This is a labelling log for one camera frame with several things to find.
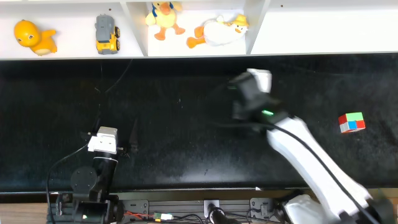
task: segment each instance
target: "black table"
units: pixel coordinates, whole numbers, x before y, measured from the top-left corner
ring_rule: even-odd
[[[0,62],[0,192],[43,192],[49,167],[100,125],[126,143],[139,120],[139,153],[123,157],[113,191],[304,187],[267,141],[228,122],[230,98],[214,91],[246,68],[273,74],[272,94],[302,118],[330,157],[366,187],[398,187],[397,54]],[[341,134],[360,111],[367,128]],[[52,190],[90,165],[81,152],[58,167]]]

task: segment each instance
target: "wooden surface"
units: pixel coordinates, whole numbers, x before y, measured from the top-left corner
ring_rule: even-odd
[[[0,203],[1,224],[44,224],[46,203]]]

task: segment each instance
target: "toy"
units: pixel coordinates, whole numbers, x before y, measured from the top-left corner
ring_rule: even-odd
[[[120,50],[120,30],[114,25],[114,19],[108,15],[97,16],[95,37],[99,54],[116,54]]]
[[[185,32],[185,29],[176,24],[177,15],[175,10],[181,11],[182,6],[179,2],[153,2],[152,11],[148,14],[145,22],[148,26],[157,24],[160,27],[160,32],[155,34],[158,40],[166,39],[166,30],[173,27],[175,34],[180,35]]]
[[[338,118],[342,133],[350,133],[365,129],[365,121],[361,112],[348,113]]]
[[[210,46],[220,46],[240,39],[248,31],[249,24],[246,16],[238,15],[232,23],[224,22],[223,16],[216,20],[212,19],[205,22],[204,26],[195,29],[195,37],[187,39],[189,48],[194,48],[198,44],[208,44]]]
[[[57,46],[51,36],[55,30],[41,31],[37,26],[26,20],[19,21],[14,28],[14,36],[18,44],[29,47],[38,56],[57,52]]]

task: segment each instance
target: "green cube face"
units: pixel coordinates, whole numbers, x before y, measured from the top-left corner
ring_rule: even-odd
[[[363,120],[363,116],[361,112],[358,113],[348,113],[347,115],[347,121],[361,121]]]

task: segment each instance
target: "plush duck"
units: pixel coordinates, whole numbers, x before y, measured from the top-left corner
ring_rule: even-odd
[[[229,23],[225,22],[223,16],[205,22],[205,25],[195,29],[195,37],[187,39],[189,48],[194,48],[198,44],[208,44],[210,46],[220,46],[240,39],[248,31],[249,24],[246,16],[238,15],[236,19]]]
[[[166,39],[166,30],[173,27],[175,34],[180,35],[185,32],[185,29],[176,24],[177,15],[175,10],[181,11],[182,6],[179,2],[153,2],[152,11],[146,17],[145,22],[148,26],[157,24],[160,27],[160,32],[155,34],[158,40]]]
[[[15,25],[14,35],[18,44],[29,47],[38,56],[57,52],[57,46],[51,38],[55,30],[41,31],[33,22],[22,20]]]

